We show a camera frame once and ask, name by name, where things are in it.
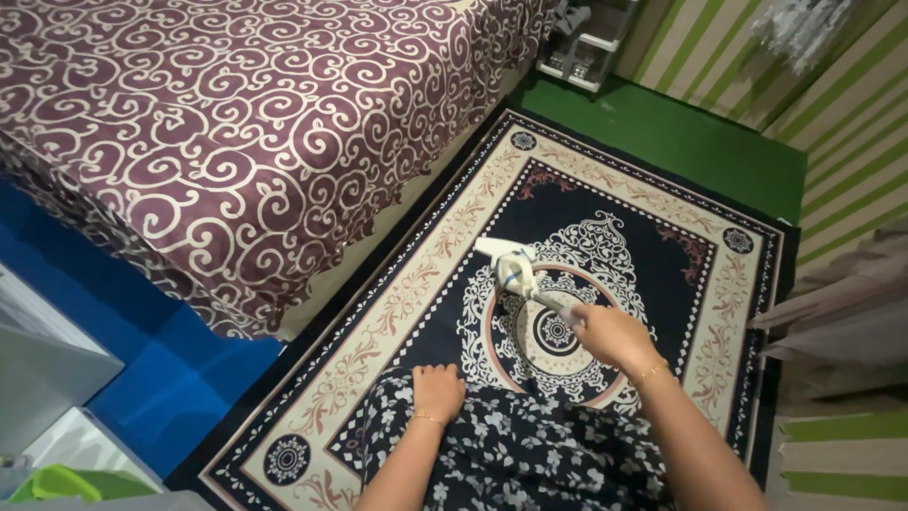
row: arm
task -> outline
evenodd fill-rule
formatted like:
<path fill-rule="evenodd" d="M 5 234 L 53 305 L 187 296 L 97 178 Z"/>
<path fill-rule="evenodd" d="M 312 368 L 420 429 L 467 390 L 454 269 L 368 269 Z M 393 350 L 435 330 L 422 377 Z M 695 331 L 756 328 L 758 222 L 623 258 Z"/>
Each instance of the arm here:
<path fill-rule="evenodd" d="M 415 417 L 388 459 L 363 490 L 354 511 L 417 511 L 439 454 L 444 428 L 463 405 L 465 386 L 457 366 L 413 369 L 413 407 L 431 417 Z"/>
<path fill-rule="evenodd" d="M 760 488 L 666 370 L 646 327 L 613 308 L 578 306 L 573 312 L 584 320 L 584 326 L 575 327 L 583 347 L 596 359 L 621 369 L 637 388 L 681 507 L 765 511 Z"/>

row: green floor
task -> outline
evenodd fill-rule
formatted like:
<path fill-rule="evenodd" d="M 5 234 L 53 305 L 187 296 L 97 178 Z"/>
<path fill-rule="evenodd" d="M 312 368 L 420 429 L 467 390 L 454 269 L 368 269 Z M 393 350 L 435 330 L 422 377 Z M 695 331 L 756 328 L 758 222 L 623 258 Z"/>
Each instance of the green floor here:
<path fill-rule="evenodd" d="M 571 85 L 531 75 L 513 97 L 531 112 L 797 225 L 806 155 L 624 80 L 606 88 L 591 103 Z"/>

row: gold bracelet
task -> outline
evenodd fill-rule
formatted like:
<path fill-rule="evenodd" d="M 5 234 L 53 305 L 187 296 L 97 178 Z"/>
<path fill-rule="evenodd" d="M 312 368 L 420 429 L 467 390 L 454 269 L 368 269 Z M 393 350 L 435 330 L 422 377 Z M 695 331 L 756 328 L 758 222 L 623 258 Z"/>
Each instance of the gold bracelet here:
<path fill-rule="evenodd" d="M 662 360 L 660 360 L 660 361 L 656 364 L 655 367 L 653 367 L 652 369 L 650 369 L 650 370 L 644 372 L 643 374 L 641 374 L 641 375 L 640 375 L 640 379 L 637 380 L 637 382 L 635 383 L 635 386 L 639 386 L 640 384 L 642 384 L 642 383 L 644 382 L 644 380 L 646 380 L 646 379 L 649 378 L 650 376 L 654 375 L 656 372 L 658 372 L 659 369 L 661 369 L 661 368 L 663 368 L 663 367 L 664 367 L 665 369 L 668 369 L 668 361 L 665 360 L 664 358 L 663 358 Z"/>
<path fill-rule="evenodd" d="M 439 425 L 439 427 L 441 428 L 442 431 L 444 431 L 444 429 L 445 429 L 445 425 L 441 424 L 441 421 L 439 421 L 437 418 L 427 414 L 425 410 L 420 410 L 419 412 L 413 414 L 413 416 L 410 417 L 410 422 L 413 422 L 413 419 L 428 419 L 428 420 L 434 422 L 435 424 Z"/>

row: mattress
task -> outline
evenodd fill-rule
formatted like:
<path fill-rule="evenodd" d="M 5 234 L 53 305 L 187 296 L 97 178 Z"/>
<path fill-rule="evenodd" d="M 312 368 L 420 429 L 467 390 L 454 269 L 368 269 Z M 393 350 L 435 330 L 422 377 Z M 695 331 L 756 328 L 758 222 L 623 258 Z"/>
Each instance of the mattress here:
<path fill-rule="evenodd" d="M 17 0 L 0 173 L 216 333 L 278 332 L 531 59 L 550 0 Z"/>

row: swirl pattern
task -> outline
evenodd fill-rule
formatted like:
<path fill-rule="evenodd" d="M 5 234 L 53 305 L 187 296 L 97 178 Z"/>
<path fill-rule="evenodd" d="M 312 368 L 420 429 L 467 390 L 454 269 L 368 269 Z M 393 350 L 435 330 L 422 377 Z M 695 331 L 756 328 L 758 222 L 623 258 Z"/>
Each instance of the swirl pattern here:
<path fill-rule="evenodd" d="M 275 333 L 372 230 L 552 0 L 15 0 L 0 175 L 216 333 Z"/>

